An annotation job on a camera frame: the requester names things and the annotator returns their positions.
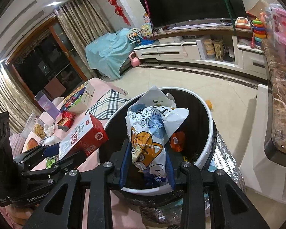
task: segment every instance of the tv stand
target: tv stand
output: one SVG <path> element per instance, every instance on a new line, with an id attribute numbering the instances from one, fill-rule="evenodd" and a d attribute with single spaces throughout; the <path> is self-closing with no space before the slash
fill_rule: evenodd
<path id="1" fill-rule="evenodd" d="M 180 42 L 170 43 L 160 43 L 156 40 L 153 44 L 135 47 L 134 51 L 141 60 L 156 59 L 160 62 L 174 62 L 174 64 L 183 62 L 187 65 L 204 65 L 208 69 L 219 69 L 258 81 L 267 80 L 265 69 L 267 61 L 263 51 L 237 43 L 236 36 L 232 38 L 235 55 L 233 62 L 201 59 L 196 42 L 198 39 L 183 39 Z"/>

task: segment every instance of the marble countertop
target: marble countertop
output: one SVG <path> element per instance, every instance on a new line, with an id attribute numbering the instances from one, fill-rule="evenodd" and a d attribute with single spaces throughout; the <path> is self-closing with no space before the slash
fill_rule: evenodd
<path id="1" fill-rule="evenodd" d="M 271 138 L 275 147 L 286 154 L 286 62 L 283 62 L 268 39 L 262 39 L 272 85 L 273 116 Z"/>
<path id="2" fill-rule="evenodd" d="M 252 30 L 236 28 L 237 36 L 252 37 Z M 179 30 L 164 30 L 163 32 L 155 32 L 153 37 L 150 35 L 148 39 L 161 39 L 175 36 L 185 35 L 207 35 L 207 34 L 220 34 L 220 35 L 234 35 L 233 26 L 212 26 L 212 27 L 199 27 Z"/>

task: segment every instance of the metal screw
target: metal screw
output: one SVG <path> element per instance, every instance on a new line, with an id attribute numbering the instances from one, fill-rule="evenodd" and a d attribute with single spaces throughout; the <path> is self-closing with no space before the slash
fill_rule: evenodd
<path id="1" fill-rule="evenodd" d="M 107 161 L 107 162 L 103 163 L 103 166 L 105 168 L 110 168 L 112 166 L 112 162 Z"/>
<path id="2" fill-rule="evenodd" d="M 188 162 L 188 161 L 183 161 L 182 162 L 182 166 L 185 167 L 185 168 L 190 167 L 191 165 L 192 164 L 190 162 Z"/>
<path id="3" fill-rule="evenodd" d="M 76 169 L 72 169 L 69 171 L 69 175 L 70 176 L 76 176 L 77 175 L 77 170 Z"/>
<path id="4" fill-rule="evenodd" d="M 223 176 L 225 174 L 224 170 L 222 170 L 222 169 L 217 169 L 217 170 L 215 170 L 215 172 L 217 175 L 220 175 L 220 176 Z"/>

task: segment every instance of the orange package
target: orange package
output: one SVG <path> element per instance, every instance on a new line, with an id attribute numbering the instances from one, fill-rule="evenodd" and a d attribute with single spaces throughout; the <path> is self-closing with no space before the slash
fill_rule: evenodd
<path id="1" fill-rule="evenodd" d="M 181 152 L 185 142 L 185 133 L 183 131 L 174 132 L 170 138 L 170 146 L 175 152 Z"/>

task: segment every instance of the red ornament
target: red ornament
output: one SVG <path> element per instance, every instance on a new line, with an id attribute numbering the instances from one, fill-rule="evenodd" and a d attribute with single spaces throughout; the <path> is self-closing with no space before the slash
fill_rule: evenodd
<path id="1" fill-rule="evenodd" d="M 127 20 L 126 16 L 124 15 L 123 10 L 122 10 L 122 8 L 121 8 L 120 6 L 117 6 L 116 9 L 114 10 L 114 12 L 115 12 L 117 15 L 122 16 L 124 22 L 125 22 L 127 25 L 131 26 L 130 23 L 129 23 L 129 21 Z"/>
<path id="2" fill-rule="evenodd" d="M 118 3 L 116 2 L 116 0 L 108 0 L 108 2 L 113 5 L 116 6 Z"/>

